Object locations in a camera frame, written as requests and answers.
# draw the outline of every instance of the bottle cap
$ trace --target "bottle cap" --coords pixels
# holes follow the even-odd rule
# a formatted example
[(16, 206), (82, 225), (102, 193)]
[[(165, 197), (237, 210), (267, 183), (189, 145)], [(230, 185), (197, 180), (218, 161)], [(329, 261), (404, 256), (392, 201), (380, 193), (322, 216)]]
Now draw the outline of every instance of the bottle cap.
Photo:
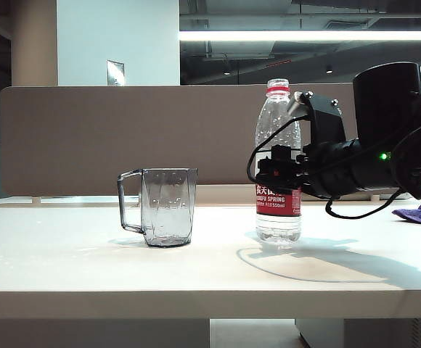
[(267, 94), (289, 94), (290, 93), (290, 83), (286, 78), (274, 78), (267, 82)]

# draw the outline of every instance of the plastic water bottle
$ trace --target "plastic water bottle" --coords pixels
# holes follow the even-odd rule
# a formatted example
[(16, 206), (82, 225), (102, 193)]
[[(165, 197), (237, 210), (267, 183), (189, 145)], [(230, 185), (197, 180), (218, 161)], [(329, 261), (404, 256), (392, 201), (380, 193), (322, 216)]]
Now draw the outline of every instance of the plastic water bottle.
[[(267, 100), (262, 107), (256, 128), (256, 146), (290, 120), (287, 112), (289, 102), (289, 83), (287, 79), (277, 78), (267, 83)], [(301, 129), (297, 122), (291, 124), (275, 136), (256, 155), (260, 159), (270, 158), (273, 145), (301, 148)], [(299, 151), (291, 153), (294, 159)], [(275, 194), (267, 187), (256, 184), (256, 232), (260, 239), (271, 244), (289, 244), (301, 235), (301, 190), (292, 194)]]

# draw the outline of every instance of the mug handle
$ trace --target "mug handle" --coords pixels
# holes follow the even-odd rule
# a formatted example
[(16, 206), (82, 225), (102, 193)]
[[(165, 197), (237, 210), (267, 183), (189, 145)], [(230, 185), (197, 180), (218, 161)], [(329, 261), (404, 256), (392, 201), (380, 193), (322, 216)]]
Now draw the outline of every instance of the mug handle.
[(142, 170), (136, 169), (131, 170), (127, 173), (120, 174), (117, 178), (117, 190), (118, 190), (118, 205), (120, 207), (120, 223), (123, 227), (123, 229), (131, 232), (136, 232), (140, 234), (144, 234), (144, 231), (141, 229), (141, 226), (139, 225), (129, 225), (125, 221), (125, 199), (124, 199), (124, 190), (123, 190), (123, 179), (128, 178), (129, 176), (133, 175), (141, 175), (142, 176)]

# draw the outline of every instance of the green led light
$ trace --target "green led light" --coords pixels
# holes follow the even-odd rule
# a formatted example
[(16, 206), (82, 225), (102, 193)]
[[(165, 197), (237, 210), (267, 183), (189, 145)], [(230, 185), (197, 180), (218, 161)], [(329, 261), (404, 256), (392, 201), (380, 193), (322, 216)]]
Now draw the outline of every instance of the green led light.
[(378, 155), (378, 158), (380, 158), (382, 161), (389, 160), (391, 158), (391, 153), (390, 152), (382, 152), (381, 154)]

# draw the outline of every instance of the red bottle label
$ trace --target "red bottle label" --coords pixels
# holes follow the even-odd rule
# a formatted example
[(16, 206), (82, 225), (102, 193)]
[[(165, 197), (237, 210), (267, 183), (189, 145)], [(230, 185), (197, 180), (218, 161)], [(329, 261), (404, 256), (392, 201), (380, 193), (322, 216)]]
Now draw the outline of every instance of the red bottle label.
[(258, 214), (278, 216), (301, 215), (301, 190), (291, 194), (276, 194), (267, 187), (256, 184), (256, 211)]

